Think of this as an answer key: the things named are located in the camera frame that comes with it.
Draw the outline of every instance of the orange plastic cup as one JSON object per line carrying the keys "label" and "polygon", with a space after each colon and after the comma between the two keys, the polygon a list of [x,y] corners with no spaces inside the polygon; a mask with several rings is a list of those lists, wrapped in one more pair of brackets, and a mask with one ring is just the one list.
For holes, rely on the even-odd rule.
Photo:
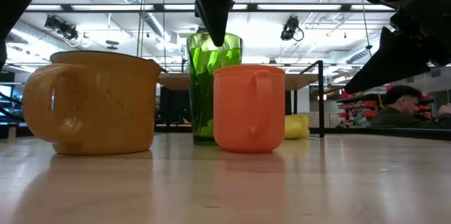
{"label": "orange plastic cup", "polygon": [[214,72],[214,139],[226,151],[268,153],[285,133],[285,72],[228,66]]}

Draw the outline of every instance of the speckled ceramic mug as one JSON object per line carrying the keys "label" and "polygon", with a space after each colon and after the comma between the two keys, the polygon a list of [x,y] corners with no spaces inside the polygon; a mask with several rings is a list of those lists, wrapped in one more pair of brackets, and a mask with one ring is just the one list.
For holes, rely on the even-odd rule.
{"label": "speckled ceramic mug", "polygon": [[25,85],[23,115],[36,137],[70,155],[146,151],[154,138],[161,68],[100,51],[53,54]]}

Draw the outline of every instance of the table surface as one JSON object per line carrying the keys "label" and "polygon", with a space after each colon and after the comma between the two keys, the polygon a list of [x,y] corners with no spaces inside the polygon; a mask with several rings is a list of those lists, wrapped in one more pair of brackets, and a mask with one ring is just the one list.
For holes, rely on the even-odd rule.
{"label": "table surface", "polygon": [[[298,90],[318,81],[317,74],[286,74],[285,90]],[[158,83],[172,90],[188,90],[190,76],[187,73],[162,73]]]}
{"label": "table surface", "polygon": [[373,135],[286,141],[272,154],[155,136],[151,151],[55,154],[0,143],[0,223],[449,223],[450,143]]}

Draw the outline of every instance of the green drinking glass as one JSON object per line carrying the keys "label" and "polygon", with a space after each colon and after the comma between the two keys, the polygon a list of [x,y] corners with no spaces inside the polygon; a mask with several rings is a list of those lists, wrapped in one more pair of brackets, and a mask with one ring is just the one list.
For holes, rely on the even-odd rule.
{"label": "green drinking glass", "polygon": [[242,39],[225,34],[224,44],[216,47],[208,33],[187,38],[190,59],[190,103],[194,144],[214,142],[213,72],[225,66],[241,64]]}

